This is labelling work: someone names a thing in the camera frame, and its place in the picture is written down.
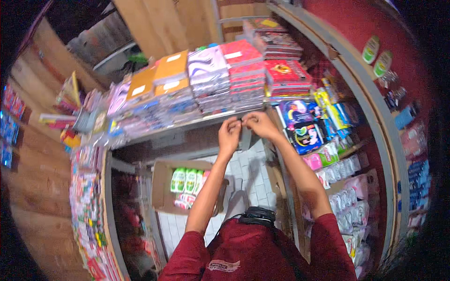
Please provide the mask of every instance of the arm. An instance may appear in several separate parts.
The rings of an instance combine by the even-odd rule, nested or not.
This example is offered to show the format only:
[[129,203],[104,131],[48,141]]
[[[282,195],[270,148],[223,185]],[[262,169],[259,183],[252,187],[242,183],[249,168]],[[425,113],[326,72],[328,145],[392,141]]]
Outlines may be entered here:
[[323,185],[269,117],[263,112],[251,112],[242,120],[244,126],[252,129],[260,137],[268,139],[278,148],[313,218],[317,219],[321,215],[332,213]]
[[219,154],[217,155],[217,160],[212,166],[203,188],[195,199],[186,222],[185,232],[196,231],[201,234],[205,233],[222,186],[226,166],[238,147],[240,131],[241,121],[236,120],[236,117],[229,118],[222,124],[219,130]]

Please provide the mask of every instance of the hand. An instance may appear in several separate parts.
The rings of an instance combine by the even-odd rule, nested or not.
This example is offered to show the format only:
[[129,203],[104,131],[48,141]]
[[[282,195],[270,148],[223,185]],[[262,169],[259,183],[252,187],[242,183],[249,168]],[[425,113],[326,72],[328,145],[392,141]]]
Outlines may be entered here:
[[219,130],[219,157],[224,157],[228,161],[238,148],[239,133],[241,132],[241,121],[236,117],[225,120]]
[[252,129],[261,138],[273,142],[281,133],[264,112],[250,112],[242,117],[243,126]]

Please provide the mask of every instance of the white label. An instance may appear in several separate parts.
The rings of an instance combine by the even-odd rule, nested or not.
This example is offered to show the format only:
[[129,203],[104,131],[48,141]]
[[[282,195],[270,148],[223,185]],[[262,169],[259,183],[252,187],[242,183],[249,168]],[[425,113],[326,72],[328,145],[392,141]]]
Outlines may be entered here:
[[224,55],[224,58],[225,59],[230,59],[230,58],[237,58],[237,57],[240,57],[240,56],[242,56],[241,52],[236,52],[236,53],[231,53],[231,54]]
[[136,89],[133,90],[133,92],[131,93],[131,96],[142,93],[144,91],[144,89],[145,89],[145,85],[137,87]]
[[181,54],[178,54],[178,55],[175,55],[175,56],[171,56],[171,57],[169,57],[169,58],[166,60],[166,62],[174,61],[174,60],[176,60],[176,59],[179,59],[180,57],[181,57]]
[[163,86],[162,88],[163,88],[164,90],[168,90],[168,89],[172,89],[173,87],[178,86],[179,84],[180,84],[179,81],[175,81],[175,82],[172,82],[172,83],[164,84],[164,86]]
[[211,271],[220,270],[220,271],[224,271],[224,272],[233,272],[240,267],[240,264],[241,264],[240,260],[238,260],[235,263],[228,263],[221,259],[214,259],[214,260],[210,261],[210,263],[208,265],[208,269]]

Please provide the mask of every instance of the red shirt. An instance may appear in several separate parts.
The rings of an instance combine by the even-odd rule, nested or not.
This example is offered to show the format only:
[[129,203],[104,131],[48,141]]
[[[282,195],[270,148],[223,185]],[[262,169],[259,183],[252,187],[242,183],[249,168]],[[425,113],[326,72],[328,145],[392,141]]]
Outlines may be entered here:
[[[276,231],[278,245],[308,280],[357,280],[333,214],[322,215],[315,221],[311,264],[289,238]],[[208,247],[200,233],[185,233],[158,280],[295,280],[295,275],[269,228],[232,219],[222,226]]]

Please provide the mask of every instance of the orange notebook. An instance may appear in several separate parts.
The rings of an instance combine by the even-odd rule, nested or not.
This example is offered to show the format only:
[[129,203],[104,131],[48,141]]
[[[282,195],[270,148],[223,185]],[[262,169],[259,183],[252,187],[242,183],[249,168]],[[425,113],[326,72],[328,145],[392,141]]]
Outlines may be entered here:
[[189,79],[184,78],[179,81],[166,83],[155,87],[155,97],[170,94],[189,87]]
[[130,89],[126,95],[126,100],[137,98],[139,100],[153,96],[153,79],[156,67],[148,68],[136,73],[131,78]]
[[156,69],[153,84],[163,85],[188,78],[186,65],[188,61],[188,51],[182,51],[170,56],[163,57]]

